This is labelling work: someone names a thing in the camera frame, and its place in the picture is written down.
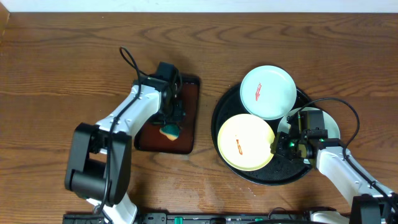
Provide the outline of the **green yellow sponge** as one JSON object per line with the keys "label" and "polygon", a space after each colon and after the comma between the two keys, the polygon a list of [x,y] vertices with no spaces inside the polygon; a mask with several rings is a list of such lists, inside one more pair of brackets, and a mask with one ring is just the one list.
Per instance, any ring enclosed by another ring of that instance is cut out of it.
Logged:
{"label": "green yellow sponge", "polygon": [[180,136],[180,127],[177,124],[167,124],[159,129],[167,139],[175,141]]}

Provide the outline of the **yellow plate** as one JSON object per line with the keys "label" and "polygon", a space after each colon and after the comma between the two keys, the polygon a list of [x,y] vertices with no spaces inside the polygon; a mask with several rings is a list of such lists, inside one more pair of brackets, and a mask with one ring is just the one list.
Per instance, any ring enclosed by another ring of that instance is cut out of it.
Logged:
{"label": "yellow plate", "polygon": [[217,146],[227,164],[243,171],[259,170],[274,157],[275,134],[269,124],[252,114],[227,119],[217,135]]}

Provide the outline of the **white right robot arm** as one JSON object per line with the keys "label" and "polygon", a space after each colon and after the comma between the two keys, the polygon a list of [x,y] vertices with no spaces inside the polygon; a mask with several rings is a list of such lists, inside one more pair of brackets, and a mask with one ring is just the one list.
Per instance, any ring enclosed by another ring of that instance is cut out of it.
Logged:
{"label": "white right robot arm", "polygon": [[397,223],[397,194],[377,181],[351,155],[338,138],[325,129],[298,134],[277,133],[271,153],[290,161],[309,162],[326,176],[351,205],[348,218],[338,212],[313,212],[318,223]]}

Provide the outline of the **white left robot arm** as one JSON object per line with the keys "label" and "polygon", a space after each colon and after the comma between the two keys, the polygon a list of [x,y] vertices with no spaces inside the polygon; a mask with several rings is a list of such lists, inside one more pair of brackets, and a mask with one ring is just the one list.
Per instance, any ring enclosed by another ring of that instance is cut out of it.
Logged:
{"label": "white left robot arm", "polygon": [[181,103],[185,81],[145,78],[96,124],[79,124],[72,139],[65,188],[94,205],[94,214],[113,223],[133,223],[137,207],[127,195],[132,140],[150,121],[165,126],[186,116]]}

